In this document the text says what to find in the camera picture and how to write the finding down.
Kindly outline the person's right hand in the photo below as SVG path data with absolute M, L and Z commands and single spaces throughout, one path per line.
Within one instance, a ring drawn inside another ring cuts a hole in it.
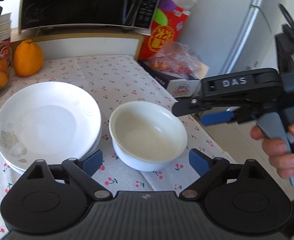
M 294 124 L 289 126 L 289 132 L 294 136 Z M 263 140 L 263 151 L 268 155 L 270 164 L 276 168 L 280 178 L 294 176 L 294 153 L 286 151 L 285 142 L 280 139 L 268 139 L 257 126 L 251 129 L 250 136 L 254 140 Z

